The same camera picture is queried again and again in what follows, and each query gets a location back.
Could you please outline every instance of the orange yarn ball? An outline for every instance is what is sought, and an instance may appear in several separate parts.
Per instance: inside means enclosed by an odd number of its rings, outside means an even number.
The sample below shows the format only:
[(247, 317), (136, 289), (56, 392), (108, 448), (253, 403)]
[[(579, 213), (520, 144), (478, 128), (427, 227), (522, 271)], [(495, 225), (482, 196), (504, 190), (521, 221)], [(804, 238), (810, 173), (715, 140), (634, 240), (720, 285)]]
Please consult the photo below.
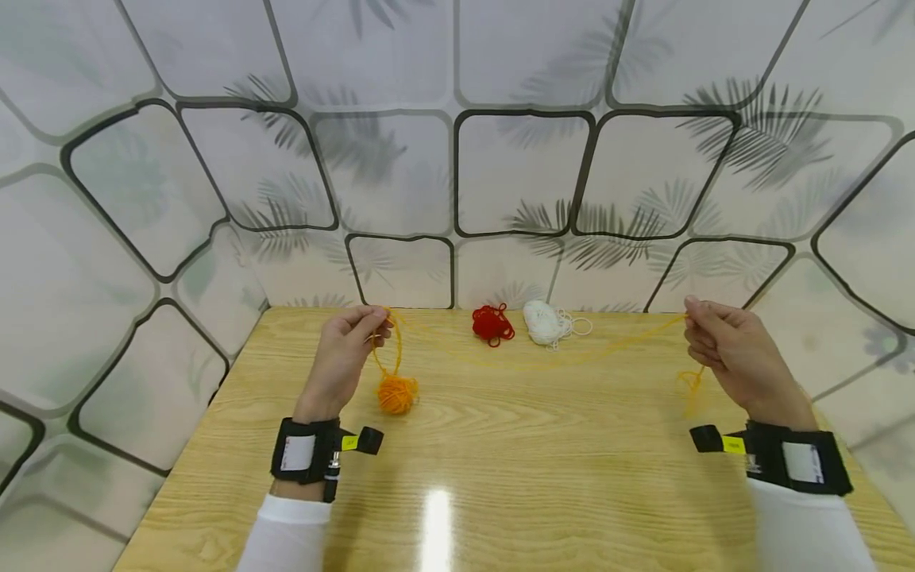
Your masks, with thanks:
[(378, 405), (385, 413), (402, 415), (413, 407), (418, 393), (419, 383), (415, 379), (385, 375), (378, 387)]

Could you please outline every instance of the yarn ball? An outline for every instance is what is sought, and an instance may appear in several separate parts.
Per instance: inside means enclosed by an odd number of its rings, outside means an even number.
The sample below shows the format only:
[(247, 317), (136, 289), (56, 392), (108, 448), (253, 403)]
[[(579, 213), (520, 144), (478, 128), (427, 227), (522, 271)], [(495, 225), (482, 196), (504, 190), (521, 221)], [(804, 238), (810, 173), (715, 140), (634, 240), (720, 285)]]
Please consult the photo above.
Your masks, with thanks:
[(419, 383), (415, 379), (385, 375), (378, 386), (378, 405), (385, 413), (402, 415), (410, 411), (418, 394)]
[[(548, 350), (556, 351), (559, 349), (559, 340), (564, 340), (572, 334), (586, 336), (594, 328), (587, 318), (572, 318), (565, 310), (555, 309), (542, 300), (531, 300), (524, 304), (523, 313), (531, 340), (546, 346)], [(590, 326), (588, 331), (576, 331), (577, 321), (587, 322)]]
[(502, 303), (498, 308), (487, 305), (473, 311), (473, 333), (483, 338), (492, 348), (498, 347), (502, 340), (514, 338), (514, 328), (505, 318), (507, 307)]

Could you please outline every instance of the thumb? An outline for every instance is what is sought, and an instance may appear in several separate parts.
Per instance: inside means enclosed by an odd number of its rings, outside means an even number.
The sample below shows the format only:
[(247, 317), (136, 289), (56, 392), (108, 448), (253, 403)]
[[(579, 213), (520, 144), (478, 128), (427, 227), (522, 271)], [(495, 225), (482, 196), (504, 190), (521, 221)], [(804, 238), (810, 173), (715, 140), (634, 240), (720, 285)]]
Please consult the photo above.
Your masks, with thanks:
[(710, 333), (715, 341), (721, 341), (721, 338), (734, 331), (734, 328), (721, 319), (708, 304), (700, 302), (695, 296), (687, 296), (684, 303), (686, 314)]
[(384, 321), (388, 318), (388, 311), (381, 307), (374, 307), (371, 311), (371, 314), (367, 314), (359, 320), (359, 323), (356, 324), (356, 327), (352, 329), (350, 335), (359, 343), (362, 344), (366, 341), (369, 336), (371, 336), (375, 330), (381, 327)]

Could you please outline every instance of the white sleeve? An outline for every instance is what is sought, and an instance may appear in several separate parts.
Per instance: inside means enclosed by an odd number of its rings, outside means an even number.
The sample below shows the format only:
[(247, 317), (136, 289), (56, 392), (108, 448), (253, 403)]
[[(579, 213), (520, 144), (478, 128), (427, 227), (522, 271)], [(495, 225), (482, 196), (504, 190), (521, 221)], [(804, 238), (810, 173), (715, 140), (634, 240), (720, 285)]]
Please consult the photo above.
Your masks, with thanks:
[(748, 481), (760, 572), (876, 572), (841, 498)]
[(326, 502), (268, 494), (236, 572), (321, 572), (324, 530), (329, 520), (330, 505)]

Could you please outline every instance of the hand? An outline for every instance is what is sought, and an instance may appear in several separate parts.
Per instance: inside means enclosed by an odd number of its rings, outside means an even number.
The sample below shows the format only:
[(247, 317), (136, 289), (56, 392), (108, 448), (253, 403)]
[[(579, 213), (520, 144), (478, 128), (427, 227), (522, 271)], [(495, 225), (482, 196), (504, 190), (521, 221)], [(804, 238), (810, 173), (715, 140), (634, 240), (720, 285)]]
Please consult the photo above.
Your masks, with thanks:
[(818, 430), (810, 401), (756, 314), (693, 296), (685, 305), (687, 352), (712, 370), (750, 419), (794, 431)]
[(347, 308), (324, 323), (315, 362), (298, 398), (293, 420), (297, 423), (326, 421), (338, 417), (350, 402), (366, 358), (371, 340), (383, 347), (391, 337), (389, 312), (378, 306)]

